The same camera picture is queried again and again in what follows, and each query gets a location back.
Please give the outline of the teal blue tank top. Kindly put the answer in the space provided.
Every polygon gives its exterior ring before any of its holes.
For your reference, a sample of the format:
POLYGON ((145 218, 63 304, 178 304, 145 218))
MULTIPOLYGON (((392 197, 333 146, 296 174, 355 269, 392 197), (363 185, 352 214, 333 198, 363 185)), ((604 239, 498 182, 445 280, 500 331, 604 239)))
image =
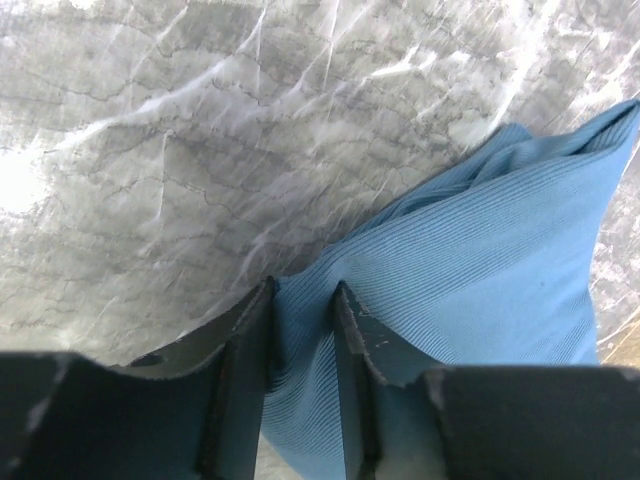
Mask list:
POLYGON ((345 475, 329 320, 340 282, 444 364, 596 364, 590 263, 638 129, 637 100, 560 136, 507 125, 280 278, 262 429, 284 460, 307 479, 345 475))

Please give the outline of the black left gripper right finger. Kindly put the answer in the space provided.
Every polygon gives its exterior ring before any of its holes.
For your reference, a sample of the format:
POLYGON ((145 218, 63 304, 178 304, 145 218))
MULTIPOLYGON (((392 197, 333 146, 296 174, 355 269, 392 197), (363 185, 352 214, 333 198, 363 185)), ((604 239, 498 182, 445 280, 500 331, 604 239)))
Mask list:
POLYGON ((348 479, 445 479, 423 373, 439 363, 375 318, 344 282, 332 298, 348 479))

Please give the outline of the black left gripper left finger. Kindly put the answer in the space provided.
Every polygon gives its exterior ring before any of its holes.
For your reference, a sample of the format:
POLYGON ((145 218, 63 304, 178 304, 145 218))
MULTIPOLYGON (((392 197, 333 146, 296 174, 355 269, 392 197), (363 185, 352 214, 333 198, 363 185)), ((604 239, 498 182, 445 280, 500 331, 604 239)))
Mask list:
POLYGON ((262 280, 236 305, 180 339, 122 368, 158 381, 204 376, 196 470, 203 479, 254 477, 272 351, 275 280, 262 280))

